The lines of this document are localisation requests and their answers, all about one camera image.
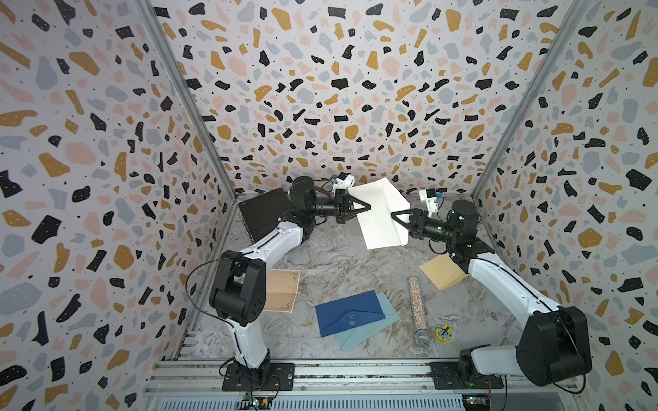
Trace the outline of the glitter tube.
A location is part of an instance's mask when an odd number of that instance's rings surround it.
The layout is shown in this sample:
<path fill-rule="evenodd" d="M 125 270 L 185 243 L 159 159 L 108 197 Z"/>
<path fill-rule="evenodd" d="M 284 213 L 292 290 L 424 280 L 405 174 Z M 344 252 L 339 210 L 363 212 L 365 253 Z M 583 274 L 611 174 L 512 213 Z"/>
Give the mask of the glitter tube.
<path fill-rule="evenodd" d="M 416 328 L 414 338 L 416 345 L 420 349 L 426 350 L 430 346 L 431 336 L 429 335 L 427 326 L 421 284 L 418 277 L 409 277 L 407 283 L 411 299 L 411 312 L 414 327 Z"/>

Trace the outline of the yellow envelope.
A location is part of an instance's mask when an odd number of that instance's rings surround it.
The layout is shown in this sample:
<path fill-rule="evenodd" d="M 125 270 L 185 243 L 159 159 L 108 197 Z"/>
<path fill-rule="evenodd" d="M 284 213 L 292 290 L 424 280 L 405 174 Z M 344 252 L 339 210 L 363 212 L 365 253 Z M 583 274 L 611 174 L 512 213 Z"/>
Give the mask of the yellow envelope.
<path fill-rule="evenodd" d="M 468 276 L 447 254 L 437 255 L 421 265 L 420 270 L 440 291 L 449 289 Z"/>

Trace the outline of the light blue envelope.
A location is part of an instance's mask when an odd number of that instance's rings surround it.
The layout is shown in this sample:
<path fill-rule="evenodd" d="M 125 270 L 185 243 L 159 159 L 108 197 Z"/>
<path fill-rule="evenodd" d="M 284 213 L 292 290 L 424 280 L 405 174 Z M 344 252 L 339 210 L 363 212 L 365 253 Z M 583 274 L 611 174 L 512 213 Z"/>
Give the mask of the light blue envelope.
<path fill-rule="evenodd" d="M 379 293 L 377 297 L 383 313 L 385 314 L 385 318 L 368 325 L 356 327 L 353 330 L 338 333 L 336 339 L 342 351 L 354 349 L 354 347 L 366 342 L 370 337 L 374 337 L 378 333 L 383 332 L 385 329 L 400 320 L 399 314 L 386 295 L 384 293 Z"/>

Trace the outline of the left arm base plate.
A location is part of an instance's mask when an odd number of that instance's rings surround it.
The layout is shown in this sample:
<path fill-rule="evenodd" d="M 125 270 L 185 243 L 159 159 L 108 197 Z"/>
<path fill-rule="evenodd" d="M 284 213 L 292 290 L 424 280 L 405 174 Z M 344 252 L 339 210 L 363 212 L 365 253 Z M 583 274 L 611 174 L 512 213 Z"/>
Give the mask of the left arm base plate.
<path fill-rule="evenodd" d="M 293 362 L 266 361 L 260 368 L 232 363 L 226 370 L 222 391 L 292 391 L 295 368 Z"/>

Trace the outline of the beige letter paper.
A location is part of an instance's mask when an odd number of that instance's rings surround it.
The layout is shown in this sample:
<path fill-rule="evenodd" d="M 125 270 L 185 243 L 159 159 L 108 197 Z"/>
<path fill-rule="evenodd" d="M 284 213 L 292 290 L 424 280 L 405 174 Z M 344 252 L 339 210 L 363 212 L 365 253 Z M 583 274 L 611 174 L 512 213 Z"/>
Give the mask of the beige letter paper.
<path fill-rule="evenodd" d="M 267 295 L 264 311 L 292 313 L 299 291 L 301 272 L 272 269 L 267 274 Z"/>

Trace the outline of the black box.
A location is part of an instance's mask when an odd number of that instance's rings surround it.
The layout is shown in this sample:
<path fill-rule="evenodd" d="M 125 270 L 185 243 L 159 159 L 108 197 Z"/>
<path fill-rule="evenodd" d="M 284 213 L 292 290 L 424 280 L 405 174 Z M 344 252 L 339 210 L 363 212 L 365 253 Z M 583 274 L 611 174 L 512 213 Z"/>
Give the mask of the black box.
<path fill-rule="evenodd" d="M 273 231 L 288 210 L 290 199 L 282 188 L 238 203 L 248 234 L 256 243 Z"/>

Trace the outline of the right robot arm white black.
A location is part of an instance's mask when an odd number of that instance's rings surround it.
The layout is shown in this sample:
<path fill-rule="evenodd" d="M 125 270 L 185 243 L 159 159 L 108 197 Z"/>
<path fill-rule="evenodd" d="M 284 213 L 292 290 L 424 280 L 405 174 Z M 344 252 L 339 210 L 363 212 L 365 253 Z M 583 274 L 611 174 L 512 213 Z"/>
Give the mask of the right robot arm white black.
<path fill-rule="evenodd" d="M 463 349 L 457 376 L 463 384 L 489 376 L 523 376 L 537 386 L 558 385 L 592 370 L 585 314 L 544 296 L 478 237 L 479 213 L 469 200 L 457 200 L 443 220 L 421 209 L 392 212 L 411 237 L 442 242 L 448 257 L 484 285 L 522 327 L 515 346 L 484 345 Z"/>

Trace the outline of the dark blue envelope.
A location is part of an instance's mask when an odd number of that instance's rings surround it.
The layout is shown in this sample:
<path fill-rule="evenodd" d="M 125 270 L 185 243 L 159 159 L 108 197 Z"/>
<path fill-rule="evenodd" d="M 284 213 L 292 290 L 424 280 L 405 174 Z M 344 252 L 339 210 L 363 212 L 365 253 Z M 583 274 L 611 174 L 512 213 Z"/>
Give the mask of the dark blue envelope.
<path fill-rule="evenodd" d="M 385 318 L 375 291 L 367 291 L 315 307 L 321 337 L 353 330 Z"/>

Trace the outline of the cream white envelope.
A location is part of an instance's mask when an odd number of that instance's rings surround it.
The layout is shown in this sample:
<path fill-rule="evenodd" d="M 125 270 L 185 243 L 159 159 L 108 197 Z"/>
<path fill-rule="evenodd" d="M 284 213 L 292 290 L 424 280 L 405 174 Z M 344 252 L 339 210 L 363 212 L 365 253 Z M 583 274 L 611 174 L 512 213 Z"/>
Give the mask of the cream white envelope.
<path fill-rule="evenodd" d="M 371 205 L 369 212 L 356 216 L 368 250 L 405 246 L 409 236 L 391 218 L 392 212 L 410 209 L 410 204 L 394 185 L 382 178 L 376 182 L 348 189 L 350 195 Z"/>

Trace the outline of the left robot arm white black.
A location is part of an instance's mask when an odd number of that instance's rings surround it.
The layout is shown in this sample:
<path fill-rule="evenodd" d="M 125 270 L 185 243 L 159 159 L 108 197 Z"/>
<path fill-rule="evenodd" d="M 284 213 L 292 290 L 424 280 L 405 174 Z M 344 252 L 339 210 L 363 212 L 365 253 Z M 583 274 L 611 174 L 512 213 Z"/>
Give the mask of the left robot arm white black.
<path fill-rule="evenodd" d="M 256 243 L 241 251 L 225 251 L 219 258 L 209 294 L 216 317 L 229 326 L 236 349 L 236 369 L 243 373 L 269 372 L 270 352 L 260 327 L 267 299 L 268 269 L 289 251 L 310 238 L 317 217 L 332 217 L 338 224 L 354 219 L 371 205 L 349 194 L 355 178 L 340 173 L 330 179 L 327 191 L 310 176 L 296 178 L 285 193 L 274 190 L 249 203 L 260 214 L 273 217 L 254 236 Z"/>

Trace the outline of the small circuit board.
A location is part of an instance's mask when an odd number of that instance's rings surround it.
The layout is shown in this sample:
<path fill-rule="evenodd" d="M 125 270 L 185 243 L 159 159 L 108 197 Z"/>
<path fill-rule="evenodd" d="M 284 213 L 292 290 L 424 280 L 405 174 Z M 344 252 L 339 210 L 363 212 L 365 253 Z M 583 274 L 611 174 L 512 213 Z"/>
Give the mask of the small circuit board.
<path fill-rule="evenodd" d="M 270 410 L 275 397 L 259 397 L 246 394 L 241 400 L 239 405 L 239 410 Z"/>

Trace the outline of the aluminium rail frame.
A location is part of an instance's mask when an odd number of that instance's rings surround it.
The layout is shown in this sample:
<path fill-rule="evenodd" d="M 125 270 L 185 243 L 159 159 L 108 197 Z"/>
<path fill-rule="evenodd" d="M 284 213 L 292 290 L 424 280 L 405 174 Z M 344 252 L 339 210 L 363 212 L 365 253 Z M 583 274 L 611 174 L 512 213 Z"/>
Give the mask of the aluminium rail frame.
<path fill-rule="evenodd" d="M 296 360 L 292 391 L 224 392 L 222 361 L 162 361 L 141 410 L 239 410 L 246 394 L 270 410 L 586 410 L 582 397 L 519 377 L 502 390 L 435 390 L 429 359 Z"/>

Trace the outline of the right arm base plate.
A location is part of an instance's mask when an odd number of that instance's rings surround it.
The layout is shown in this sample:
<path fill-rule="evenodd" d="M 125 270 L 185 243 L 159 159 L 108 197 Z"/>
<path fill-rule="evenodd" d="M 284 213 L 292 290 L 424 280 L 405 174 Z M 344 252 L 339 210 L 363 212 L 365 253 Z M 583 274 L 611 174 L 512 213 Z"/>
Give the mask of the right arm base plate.
<path fill-rule="evenodd" d="M 464 377 L 457 361 L 435 361 L 429 364 L 435 390 L 502 390 L 503 378 L 471 373 Z"/>

